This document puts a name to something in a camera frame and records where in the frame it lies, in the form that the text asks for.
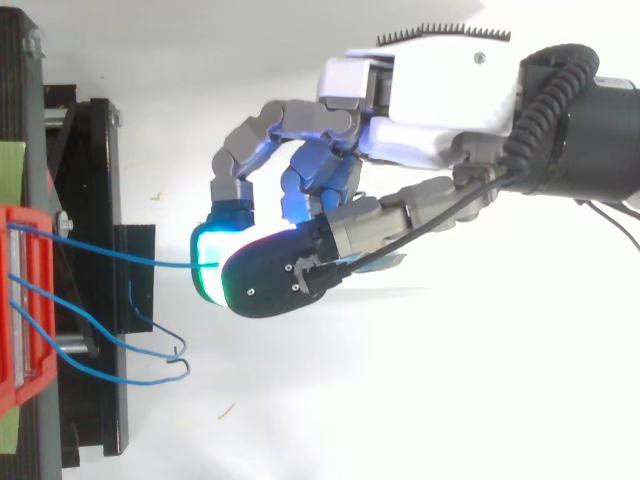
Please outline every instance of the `black metal bracket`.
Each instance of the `black metal bracket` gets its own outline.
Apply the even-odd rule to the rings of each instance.
[[[70,86],[46,86],[45,104],[66,109],[59,128],[47,129],[48,166],[61,208],[73,220],[70,238],[100,247],[154,257],[154,225],[122,225],[115,107],[106,99],[76,102]],[[72,298],[107,329],[126,333],[151,331],[129,306],[129,282],[134,304],[153,316],[153,268],[58,247],[54,251],[56,293]],[[95,335],[86,320],[56,309],[59,334],[82,333],[88,354],[82,363],[126,377],[121,348]],[[127,389],[89,377],[59,361],[60,420],[63,467],[79,465],[79,447],[102,445],[105,456],[120,455],[129,442]]]

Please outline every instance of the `small debris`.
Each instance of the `small debris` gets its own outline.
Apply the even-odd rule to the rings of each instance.
[[[224,417],[226,417],[226,416],[227,416],[227,414],[228,414],[228,413],[233,409],[233,407],[235,407],[235,406],[236,406],[236,403],[235,403],[235,402],[233,402],[233,403],[231,404],[231,406],[230,406],[229,408],[227,408],[227,411],[226,411],[226,412],[224,412],[222,415],[220,415],[220,416],[218,417],[218,420],[222,420]]]

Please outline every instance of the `white background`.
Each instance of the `white background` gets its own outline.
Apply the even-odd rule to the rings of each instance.
[[[640,80],[632,2],[9,3],[46,32],[46,81],[122,111],[123,218],[158,225],[159,259],[188,258],[226,134],[270,99],[312,99],[327,57],[385,31],[480,15],[523,53],[585,42],[601,74]],[[291,151],[254,179],[261,219],[277,215]],[[364,174],[369,193],[425,177]],[[619,232],[569,200],[503,194],[407,252],[266,320],[207,304],[189,272],[158,270],[155,319],[187,338],[193,374],[131,388],[125,454],[83,450],[65,479],[640,477],[640,257]],[[171,373],[128,361],[131,378]]]

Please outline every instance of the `metal screw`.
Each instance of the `metal screw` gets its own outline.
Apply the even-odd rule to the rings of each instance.
[[[67,212],[58,212],[56,214],[56,232],[58,232],[58,235],[67,238],[71,231],[73,231],[73,220],[69,219]]]
[[[39,28],[33,28],[29,31],[27,38],[24,40],[24,47],[27,53],[36,60],[41,60],[45,57],[42,47],[42,32]]]
[[[120,110],[111,110],[111,112],[109,113],[109,117],[111,120],[111,125],[114,128],[122,127],[122,113],[120,112]]]

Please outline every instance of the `black cable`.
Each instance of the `black cable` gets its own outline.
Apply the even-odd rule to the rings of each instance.
[[[349,273],[353,273],[356,270],[359,270],[360,268],[362,268],[362,267],[364,267],[366,265],[369,265],[372,262],[375,262],[379,258],[382,258],[382,257],[390,254],[391,252],[394,252],[394,251],[398,250],[399,248],[404,247],[406,244],[408,244],[410,242],[413,242],[415,239],[421,237],[425,233],[429,233],[431,230],[436,228],[438,225],[440,225],[441,223],[443,223],[446,220],[448,220],[450,217],[452,217],[453,215],[458,213],[460,210],[462,210],[466,206],[468,206],[471,203],[473,203],[474,201],[476,201],[478,198],[486,195],[491,190],[493,190],[495,188],[503,187],[507,183],[511,183],[511,182],[514,182],[514,181],[517,181],[517,180],[519,180],[518,177],[514,178],[514,177],[511,177],[511,176],[505,175],[505,176],[498,177],[495,180],[492,180],[490,182],[485,183],[481,187],[478,187],[473,192],[471,192],[468,195],[466,195],[465,197],[461,198],[460,201],[458,201],[454,205],[452,205],[449,208],[447,208],[441,214],[439,214],[436,217],[434,217],[431,220],[429,220],[424,225],[420,225],[415,230],[412,230],[411,232],[407,233],[403,237],[400,237],[398,240],[396,240],[394,242],[391,242],[390,244],[385,245],[382,248],[379,248],[375,252],[372,252],[372,253],[370,253],[368,255],[365,255],[364,257],[359,258],[358,260],[355,260],[354,262],[351,262],[349,264],[348,272]]]
[[[608,221],[609,223],[611,223],[611,225],[613,225],[614,227],[616,227],[618,230],[620,230],[622,233],[625,234],[625,236],[631,241],[631,243],[633,243],[633,245],[638,249],[638,251],[640,252],[640,243],[638,243],[638,241],[633,237],[633,235],[631,235],[629,233],[629,231],[624,228],[622,225],[620,225],[618,222],[616,222],[613,218],[611,218],[609,215],[607,215],[606,213],[604,213],[602,210],[600,210],[598,207],[596,207],[592,202],[585,202],[585,205],[587,207],[589,207],[591,210],[593,210],[594,212],[596,212],[598,215],[600,215],[602,218],[604,218],[606,221]]]
[[[635,218],[636,220],[640,220],[640,213],[631,210],[629,207],[627,207],[624,203],[605,203],[604,205],[606,205],[609,208],[613,208],[614,210],[617,210],[620,213],[624,213],[625,215],[629,215],[631,218]]]
[[[557,45],[525,58],[521,65],[560,66],[560,71],[535,96],[515,122],[504,143],[499,164],[510,172],[531,170],[540,143],[595,76],[600,59],[584,45]]]

